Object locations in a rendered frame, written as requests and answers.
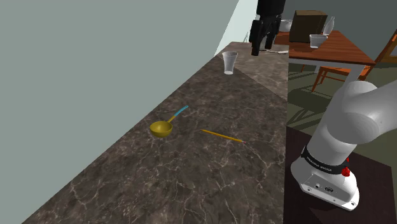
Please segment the brown wooden dining table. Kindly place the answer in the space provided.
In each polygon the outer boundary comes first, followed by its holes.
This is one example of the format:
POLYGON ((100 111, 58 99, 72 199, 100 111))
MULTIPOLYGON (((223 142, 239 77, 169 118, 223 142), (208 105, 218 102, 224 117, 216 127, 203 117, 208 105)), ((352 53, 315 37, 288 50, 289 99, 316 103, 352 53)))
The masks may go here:
POLYGON ((275 44, 289 46, 290 63, 315 66, 316 73, 324 66, 350 69, 351 72, 344 79, 347 83, 358 80, 365 66, 376 65, 374 60, 339 31, 330 32, 319 48, 311 48, 308 43, 290 42, 289 36, 289 32, 280 32, 275 44))

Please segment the yellow pencil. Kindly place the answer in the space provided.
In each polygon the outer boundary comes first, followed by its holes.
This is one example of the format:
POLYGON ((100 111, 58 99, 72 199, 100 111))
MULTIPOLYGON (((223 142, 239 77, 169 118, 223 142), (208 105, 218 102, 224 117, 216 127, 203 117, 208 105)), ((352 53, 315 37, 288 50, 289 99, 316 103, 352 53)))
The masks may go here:
POLYGON ((230 137, 230 136, 225 136, 225 135, 223 135, 223 134, 211 132, 211 131, 209 131, 209 130, 201 129, 201 131, 202 131, 202 132, 205 132, 205 133, 208 133, 208 134, 212 134, 212 135, 214 135, 214 136, 219 136, 219 137, 223 137, 223 138, 225 138, 225 139, 229 139, 229 140, 233 140, 233 141, 236 141, 236 142, 239 142, 239 143, 246 144, 246 141, 243 141, 243 140, 241 140, 241 139, 237 139, 237 138, 230 137))

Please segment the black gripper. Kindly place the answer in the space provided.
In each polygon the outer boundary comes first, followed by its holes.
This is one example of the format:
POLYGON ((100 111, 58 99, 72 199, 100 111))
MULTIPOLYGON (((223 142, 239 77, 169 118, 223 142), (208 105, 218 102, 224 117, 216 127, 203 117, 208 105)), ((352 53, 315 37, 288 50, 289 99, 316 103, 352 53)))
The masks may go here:
MULTIPOLYGON (((258 56, 260 44, 265 33, 265 20, 267 17, 281 18, 284 11, 286 0, 258 0, 256 14, 260 16, 259 20, 253 20, 249 34, 251 43, 251 55, 258 56)), ((279 32, 280 20, 273 22, 268 28, 265 49, 270 50, 274 43, 275 37, 279 32)))

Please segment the clear glass cup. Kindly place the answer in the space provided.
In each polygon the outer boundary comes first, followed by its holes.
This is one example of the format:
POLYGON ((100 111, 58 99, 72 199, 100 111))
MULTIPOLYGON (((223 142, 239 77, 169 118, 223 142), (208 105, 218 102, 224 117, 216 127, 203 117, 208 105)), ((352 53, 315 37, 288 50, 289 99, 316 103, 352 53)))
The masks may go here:
POLYGON ((223 52, 224 73, 227 75, 233 74, 235 61, 237 59, 237 52, 223 52))

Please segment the orange wooden chair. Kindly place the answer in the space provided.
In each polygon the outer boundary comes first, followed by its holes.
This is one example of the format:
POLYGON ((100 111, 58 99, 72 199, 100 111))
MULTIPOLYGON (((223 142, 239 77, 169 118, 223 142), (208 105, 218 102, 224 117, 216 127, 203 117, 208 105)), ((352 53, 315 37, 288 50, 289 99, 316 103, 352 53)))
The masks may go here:
MULTIPOLYGON (((375 63, 376 64, 397 63, 397 29, 394 31, 391 39, 387 42, 384 49, 380 52, 379 56, 375 59, 375 63)), ((358 80, 365 81, 367 76, 374 67, 375 66, 365 66, 360 76, 358 77, 358 80)), ((316 87, 319 84, 322 84, 325 78, 342 81, 342 82, 345 81, 339 78, 328 76, 328 73, 335 73, 342 76, 348 76, 350 72, 351 72, 350 69, 341 68, 341 67, 327 67, 327 66, 320 67, 311 91, 312 92, 315 91, 316 87)))

